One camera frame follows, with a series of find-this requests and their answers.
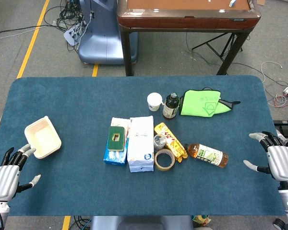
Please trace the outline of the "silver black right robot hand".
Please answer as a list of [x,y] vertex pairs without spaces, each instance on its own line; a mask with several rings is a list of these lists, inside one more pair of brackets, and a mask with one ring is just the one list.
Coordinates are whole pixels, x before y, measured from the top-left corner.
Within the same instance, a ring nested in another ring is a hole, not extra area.
[[262,145],[267,155],[268,166],[254,165],[248,160],[244,160],[243,163],[253,171],[271,174],[279,182],[288,181],[288,146],[285,138],[279,132],[274,135],[267,131],[250,133],[249,137]]

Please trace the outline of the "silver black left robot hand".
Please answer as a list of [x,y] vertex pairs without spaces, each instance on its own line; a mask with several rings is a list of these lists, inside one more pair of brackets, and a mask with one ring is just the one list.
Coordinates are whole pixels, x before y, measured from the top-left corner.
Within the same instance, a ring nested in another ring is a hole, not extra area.
[[35,151],[36,149],[30,144],[26,144],[16,152],[13,147],[6,151],[0,164],[0,202],[9,202],[16,193],[31,189],[39,182],[40,174],[26,184],[19,184],[21,171]]

